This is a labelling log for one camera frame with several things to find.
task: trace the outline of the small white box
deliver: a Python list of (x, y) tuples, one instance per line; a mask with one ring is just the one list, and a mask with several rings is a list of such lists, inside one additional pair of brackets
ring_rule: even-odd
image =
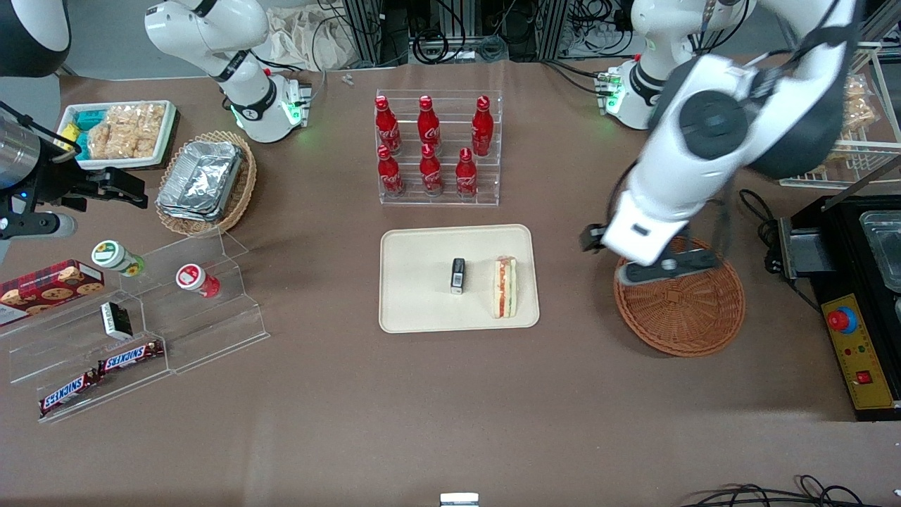
[(442, 493), (441, 507), (478, 507), (478, 493)]

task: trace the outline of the clear acrylic shelf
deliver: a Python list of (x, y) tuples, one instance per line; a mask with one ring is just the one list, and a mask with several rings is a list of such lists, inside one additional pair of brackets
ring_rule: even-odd
[[(106, 375), (95, 386), (51, 411), (41, 422), (58, 421), (96, 407), (171, 374), (184, 373), (267, 338), (259, 304), (244, 289), (235, 258), (247, 249), (218, 229), (189, 236), (143, 255), (136, 277), (105, 272), (111, 291), (64, 305), (58, 312), (28, 318), (27, 326), (6, 333), (10, 347), (10, 382), (33, 384), (39, 401), (97, 367), (97, 362), (155, 339), (166, 354)], [(222, 284), (215, 298), (181, 290), (175, 273), (197, 263)], [(112, 301), (128, 310), (134, 338), (106, 335), (100, 305)], [(35, 417), (40, 411), (35, 404)]]
[[(501, 124), (504, 114), (504, 98), (500, 90), (393, 90), (380, 89), (377, 95), (388, 98), (391, 110), (399, 123), (401, 148), (395, 155), (400, 166), (401, 178), (404, 180), (406, 192), (399, 198), (391, 198), (385, 194), (381, 180), (378, 180), (378, 197), (383, 205), (440, 205), (440, 206), (498, 206), (501, 195)], [(419, 130), (416, 120), (419, 117), (419, 97), (432, 97), (435, 114), (441, 120), (441, 179), (444, 191), (437, 198), (425, 194), (423, 179), (419, 172), (419, 161), (422, 158), (419, 142)], [(495, 120), (494, 135), (491, 148), (486, 157), (474, 157), (477, 167), (478, 192), (475, 198), (461, 198), (457, 195), (457, 161), (460, 159), (460, 148), (472, 147), (472, 116), (476, 113), (476, 99), (487, 95), (491, 99), (491, 115)], [(376, 148), (381, 144), (378, 129), (373, 127), (376, 136)]]

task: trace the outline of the control panel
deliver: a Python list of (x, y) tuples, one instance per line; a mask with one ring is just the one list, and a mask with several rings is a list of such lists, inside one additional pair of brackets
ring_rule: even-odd
[(886, 376), (873, 352), (854, 294), (824, 303), (822, 308), (854, 407), (857, 410), (893, 408)]

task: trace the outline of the red emergency stop button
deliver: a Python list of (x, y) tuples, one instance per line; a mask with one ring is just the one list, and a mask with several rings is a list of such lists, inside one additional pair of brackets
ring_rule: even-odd
[(829, 312), (826, 324), (830, 329), (849, 335), (857, 329), (857, 315), (848, 307), (839, 307)]

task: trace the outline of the red switch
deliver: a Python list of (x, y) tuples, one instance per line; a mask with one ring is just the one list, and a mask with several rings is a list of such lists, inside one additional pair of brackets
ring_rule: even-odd
[(873, 383), (873, 377), (869, 371), (857, 372), (857, 383)]

